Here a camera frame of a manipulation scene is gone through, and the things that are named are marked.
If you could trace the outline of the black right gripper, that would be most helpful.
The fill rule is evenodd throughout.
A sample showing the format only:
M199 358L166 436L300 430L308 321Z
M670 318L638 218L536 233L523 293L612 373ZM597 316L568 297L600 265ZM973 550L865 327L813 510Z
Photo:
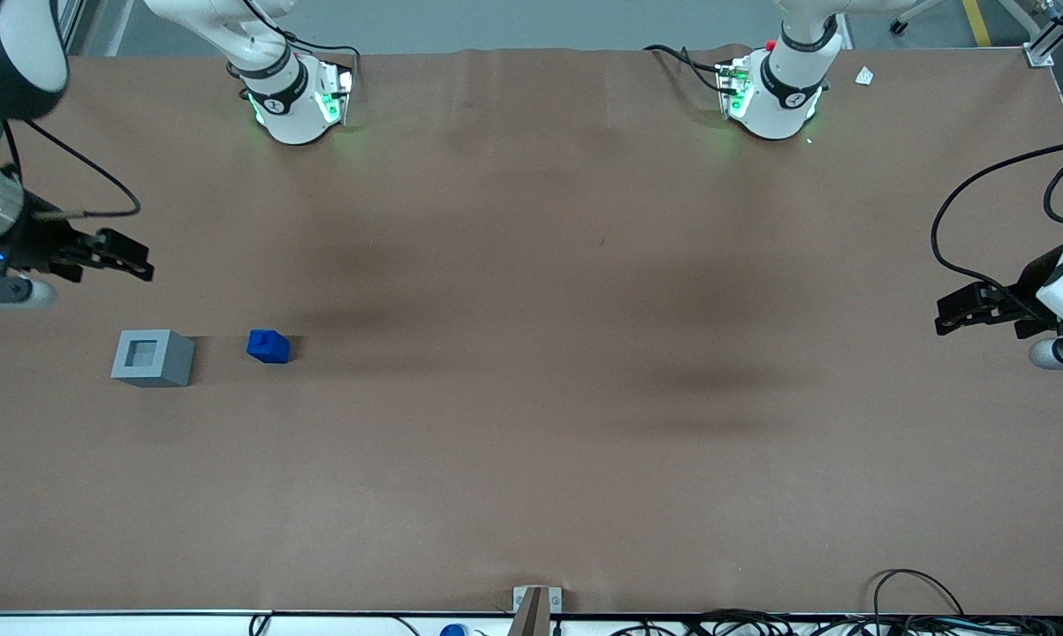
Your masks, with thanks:
M0 207L0 279L14 271L41 271L78 283L83 269L122 271L151 282L155 267L145 261L144 242L112 229L79 232L60 210Z

